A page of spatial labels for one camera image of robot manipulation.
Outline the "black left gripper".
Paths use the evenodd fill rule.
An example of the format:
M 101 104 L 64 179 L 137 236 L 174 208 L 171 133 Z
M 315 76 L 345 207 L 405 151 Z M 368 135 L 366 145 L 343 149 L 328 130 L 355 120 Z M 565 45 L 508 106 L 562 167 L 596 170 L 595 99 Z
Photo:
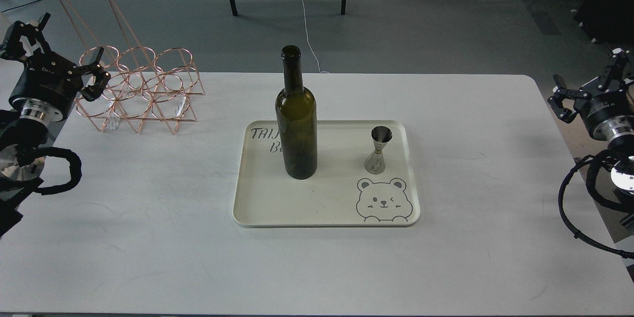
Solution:
M 111 75 L 101 65 L 104 47 L 97 48 L 91 62 L 79 66 L 77 73 L 74 72 L 75 64 L 52 53 L 43 35 L 50 17 L 50 13 L 46 12 L 36 25 L 15 21 L 7 29 L 0 47 L 0 57 L 16 60 L 24 66 L 9 96 L 9 104 L 14 109 L 20 109 L 26 100 L 42 101 L 53 108 L 56 114 L 54 121 L 63 121 L 70 114 L 77 92 L 86 101 L 93 102 L 104 93 Z M 27 39 L 30 46 L 39 44 L 40 48 L 28 57 L 22 39 Z M 87 74 L 93 75 L 94 82 L 82 87 L 82 75 Z

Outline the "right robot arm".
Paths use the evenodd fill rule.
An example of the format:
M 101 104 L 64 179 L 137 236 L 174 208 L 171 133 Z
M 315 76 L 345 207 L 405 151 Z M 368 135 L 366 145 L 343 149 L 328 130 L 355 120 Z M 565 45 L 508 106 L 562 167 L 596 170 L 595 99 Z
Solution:
M 624 213 L 621 224 L 627 229 L 633 228 L 634 105 L 630 94 L 633 53 L 614 49 L 604 71 L 579 89 L 568 88 L 559 75 L 553 75 L 553 80 L 555 87 L 547 100 L 553 114 L 564 123 L 580 117 L 588 135 L 607 144 L 604 150 L 578 159 L 564 177 L 557 194 L 562 222 L 582 242 L 623 259 L 632 259 L 632 252 L 599 243 L 573 225 L 564 211 L 564 194 L 573 175 L 586 168 L 585 186 L 593 201 Z

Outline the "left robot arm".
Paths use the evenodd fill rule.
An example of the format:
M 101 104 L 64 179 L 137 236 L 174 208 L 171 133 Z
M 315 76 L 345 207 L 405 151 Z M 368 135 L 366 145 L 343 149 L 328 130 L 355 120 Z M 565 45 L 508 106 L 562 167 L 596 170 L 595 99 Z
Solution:
M 46 12 L 36 24 L 16 21 L 1 45 L 2 59 L 23 65 L 9 96 L 11 109 L 1 112 L 2 234 L 22 220 L 18 207 L 32 193 L 54 195 L 79 184 L 81 159 L 72 150 L 54 147 L 49 127 L 68 118 L 77 96 L 97 100 L 111 78 L 100 63 L 103 48 L 94 50 L 92 61 L 82 66 L 54 52 L 43 35 L 49 19 Z M 67 182 L 43 186 L 41 173 L 47 157 L 67 161 Z

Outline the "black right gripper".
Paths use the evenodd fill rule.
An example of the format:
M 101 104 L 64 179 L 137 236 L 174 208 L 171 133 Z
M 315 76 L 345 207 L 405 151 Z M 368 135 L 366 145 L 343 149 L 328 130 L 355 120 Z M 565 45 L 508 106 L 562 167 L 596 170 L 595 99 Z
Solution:
M 614 142 L 633 135 L 633 98 L 629 87 L 633 80 L 624 76 L 627 66 L 633 69 L 630 50 L 615 49 L 608 65 L 598 78 L 597 89 L 569 89 L 560 75 L 553 75 L 555 87 L 547 99 L 553 114 L 571 123 L 580 113 L 589 136 L 598 141 Z M 564 106 L 564 100 L 582 103 L 578 109 Z

